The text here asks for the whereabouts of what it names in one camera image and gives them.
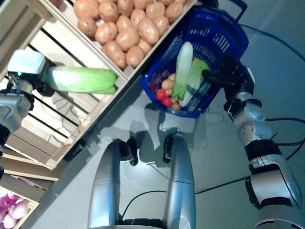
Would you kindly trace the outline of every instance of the black cable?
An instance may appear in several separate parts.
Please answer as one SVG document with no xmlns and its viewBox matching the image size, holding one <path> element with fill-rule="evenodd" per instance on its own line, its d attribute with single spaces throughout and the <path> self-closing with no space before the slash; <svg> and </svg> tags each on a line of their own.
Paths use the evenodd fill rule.
<svg viewBox="0 0 305 229">
<path fill-rule="evenodd" d="M 267 118 L 266 121 L 296 121 L 305 124 L 304 119 L 300 118 L 291 118 L 291 117 L 283 117 L 283 118 Z M 292 143 L 276 143 L 277 146 L 297 146 L 305 143 L 305 138 L 299 142 L 292 142 Z"/>
<path fill-rule="evenodd" d="M 293 51 L 296 55 L 298 55 L 304 62 L 305 62 L 305 57 L 299 53 L 296 49 L 294 49 L 293 47 L 291 47 L 288 43 L 286 43 L 285 41 L 283 41 L 282 39 L 278 38 L 277 36 L 274 36 L 268 32 L 265 32 L 265 31 L 262 31 L 262 30 L 259 30 L 257 28 L 254 28 L 252 26 L 249 26 L 249 25 L 244 25 L 244 24 L 240 24 L 240 26 L 243 26 L 243 27 L 246 27 L 248 29 L 251 29 L 251 30 L 254 30 L 256 32 L 260 32 L 261 34 L 265 35 L 265 36 L 268 36 L 268 37 L 271 37 L 275 40 L 277 40 L 278 42 L 282 43 L 283 45 L 285 45 L 287 48 L 289 48 L 291 51 Z"/>
<path fill-rule="evenodd" d="M 289 155 L 289 156 L 286 158 L 286 161 L 288 161 L 290 158 L 292 158 L 292 157 L 302 148 L 303 145 L 304 145 L 304 143 L 302 143 L 301 145 L 299 145 L 299 147 L 298 147 L 291 155 Z"/>
<path fill-rule="evenodd" d="M 270 138 L 270 140 L 272 140 L 275 136 L 277 136 L 277 133 L 275 133 L 275 134 Z"/>
<path fill-rule="evenodd" d="M 204 189 L 202 191 L 195 192 L 195 194 L 200 194 L 200 193 L 204 193 L 204 192 L 207 192 L 207 191 L 211 191 L 213 189 L 216 189 L 216 188 L 219 188 L 219 187 L 223 187 L 223 186 L 226 186 L 226 185 L 238 182 L 238 181 L 246 180 L 247 178 L 249 178 L 249 176 L 246 176 L 246 177 L 243 177 L 243 178 L 239 178 L 239 179 L 236 179 L 236 180 L 232 180 L 232 181 L 229 181 L 229 182 L 226 182 L 226 183 L 223 183 L 221 185 L 214 186 L 214 187 L 210 187 L 210 188 Z"/>
<path fill-rule="evenodd" d="M 142 196 L 142 195 L 144 195 L 144 194 L 152 193 L 152 192 L 163 192 L 163 193 L 166 193 L 166 191 L 156 190 L 156 191 L 143 192 L 143 193 L 141 193 L 141 194 L 135 196 L 135 197 L 129 202 L 129 204 L 127 205 L 127 207 L 125 208 L 125 211 L 124 211 L 124 213 L 122 214 L 122 219 L 124 218 L 127 209 L 129 208 L 129 206 L 131 205 L 131 203 L 132 203 L 135 199 L 137 199 L 138 197 L 140 197 L 140 196 Z"/>
<path fill-rule="evenodd" d="M 211 188 L 207 188 L 207 189 L 204 189 L 202 191 L 198 191 L 198 192 L 195 192 L 195 194 L 200 194 L 200 193 L 204 193 L 204 192 L 207 192 L 207 191 L 211 191 L 213 189 L 216 189 L 216 188 L 219 188 L 219 187 L 222 187 L 222 186 L 225 186 L 225 185 L 229 185 L 229 184 L 232 184 L 232 183 L 235 183 L 235 182 L 238 182 L 238 181 L 242 181 L 242 180 L 246 180 L 247 178 L 249 178 L 249 176 L 246 176 L 246 177 L 243 177 L 243 178 L 239 178 L 239 179 L 236 179 L 236 180 L 233 180 L 233 181 L 229 181 L 229 182 L 226 182 L 226 183 L 223 183 L 221 185 L 217 185 L 217 186 L 214 186 L 214 187 L 211 187 Z M 125 216 L 125 213 L 127 211 L 127 209 L 129 208 L 129 206 L 131 205 L 131 203 L 137 199 L 138 197 L 144 195 L 144 194 L 148 194 L 148 193 L 152 193 L 152 192 L 163 192 L 163 193 L 166 193 L 166 191 L 160 191 L 160 190 L 156 190 L 156 191 L 148 191 L 148 192 L 143 192 L 137 196 L 135 196 L 130 202 L 129 204 L 127 205 L 127 207 L 125 208 L 125 211 L 123 212 L 122 214 L 122 219 L 124 218 Z"/>
</svg>

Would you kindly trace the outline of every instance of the red onion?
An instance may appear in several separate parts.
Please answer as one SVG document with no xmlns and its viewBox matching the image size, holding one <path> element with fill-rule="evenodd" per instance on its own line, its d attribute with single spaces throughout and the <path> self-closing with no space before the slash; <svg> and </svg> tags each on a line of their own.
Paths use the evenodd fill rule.
<svg viewBox="0 0 305 229">
<path fill-rule="evenodd" d="M 10 213 L 10 215 L 14 219 L 20 219 L 20 218 L 24 217 L 30 210 L 27 207 L 27 204 L 28 204 L 27 200 L 23 200 L 22 202 L 16 204 L 13 211 Z"/>
<path fill-rule="evenodd" d="M 15 204 L 18 204 L 18 203 L 20 203 L 20 202 L 23 201 L 23 200 L 24 200 L 24 198 L 20 197 L 20 198 L 16 201 Z"/>
<path fill-rule="evenodd" d="M 0 188 L 0 198 L 4 197 L 7 195 L 7 190 L 4 188 Z"/>
<path fill-rule="evenodd" d="M 1 221 L 2 221 L 2 216 L 5 215 L 6 211 L 8 210 L 8 208 L 6 206 L 0 206 L 0 216 L 1 216 Z"/>
<path fill-rule="evenodd" d="M 12 192 L 8 192 L 8 196 L 9 196 L 10 199 L 18 199 L 19 198 L 19 196 L 15 195 Z"/>
<path fill-rule="evenodd" d="M 15 204 L 15 199 L 10 199 L 8 195 L 0 198 L 0 205 L 5 207 L 11 207 Z"/>
<path fill-rule="evenodd" d="M 18 223 L 17 219 L 13 219 L 9 214 L 4 217 L 3 225 L 6 229 L 13 228 Z"/>
</svg>

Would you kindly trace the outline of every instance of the floor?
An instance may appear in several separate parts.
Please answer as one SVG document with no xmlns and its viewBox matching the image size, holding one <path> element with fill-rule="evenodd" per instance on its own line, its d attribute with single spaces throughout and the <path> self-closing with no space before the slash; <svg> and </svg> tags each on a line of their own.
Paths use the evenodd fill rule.
<svg viewBox="0 0 305 229">
<path fill-rule="evenodd" d="M 226 7 L 226 2 L 220 1 L 220 6 Z M 247 3 L 248 10 L 241 23 L 276 34 L 305 54 L 302 0 L 248 0 Z M 305 119 L 304 62 L 279 42 L 245 31 L 250 43 L 242 62 L 254 74 L 254 93 L 263 102 L 266 116 Z M 223 111 L 224 102 L 221 91 L 200 118 L 182 119 L 160 112 L 136 81 L 96 127 L 88 147 L 53 184 L 22 229 L 86 228 L 95 171 L 103 151 L 114 138 L 126 141 L 134 136 L 140 146 L 137 166 L 121 163 L 121 213 L 134 196 L 150 190 L 166 190 L 169 165 L 162 161 L 162 146 L 173 128 L 183 133 L 188 144 L 196 191 L 249 175 L 246 154 L 236 140 L 234 125 Z M 274 122 L 270 125 L 274 133 L 278 133 L 276 142 L 299 141 L 305 133 L 305 127 L 298 123 Z M 288 155 L 294 148 L 281 149 Z M 304 148 L 289 161 L 303 192 L 304 162 Z M 164 193 L 143 195 L 130 205 L 125 217 L 162 218 L 164 201 Z M 196 211 L 198 229 L 252 228 L 257 213 L 248 200 L 244 181 L 196 195 Z"/>
</svg>

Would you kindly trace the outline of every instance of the blue basket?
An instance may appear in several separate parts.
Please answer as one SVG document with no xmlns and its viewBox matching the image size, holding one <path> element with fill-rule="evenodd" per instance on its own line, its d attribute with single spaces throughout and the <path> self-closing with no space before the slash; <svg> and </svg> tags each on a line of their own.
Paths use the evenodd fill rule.
<svg viewBox="0 0 305 229">
<path fill-rule="evenodd" d="M 154 52 L 141 85 L 151 101 L 161 110 L 182 117 L 198 118 L 218 93 L 218 87 L 203 81 L 186 107 L 174 110 L 156 99 L 162 81 L 176 71 L 178 53 L 185 42 L 194 48 L 194 56 L 208 63 L 214 71 L 225 57 L 240 59 L 248 39 L 237 21 L 220 10 L 193 7 Z"/>
</svg>

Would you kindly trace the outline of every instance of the red tomato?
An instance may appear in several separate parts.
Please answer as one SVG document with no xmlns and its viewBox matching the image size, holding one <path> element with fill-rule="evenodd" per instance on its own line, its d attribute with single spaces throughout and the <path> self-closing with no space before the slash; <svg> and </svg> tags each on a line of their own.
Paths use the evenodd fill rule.
<svg viewBox="0 0 305 229">
<path fill-rule="evenodd" d="M 168 107 L 172 105 L 171 99 L 168 96 L 162 99 L 162 103 L 163 103 L 163 105 L 168 106 Z"/>
<path fill-rule="evenodd" d="M 162 100 L 166 96 L 166 91 L 164 89 L 158 89 L 157 90 L 157 100 Z"/>
</svg>

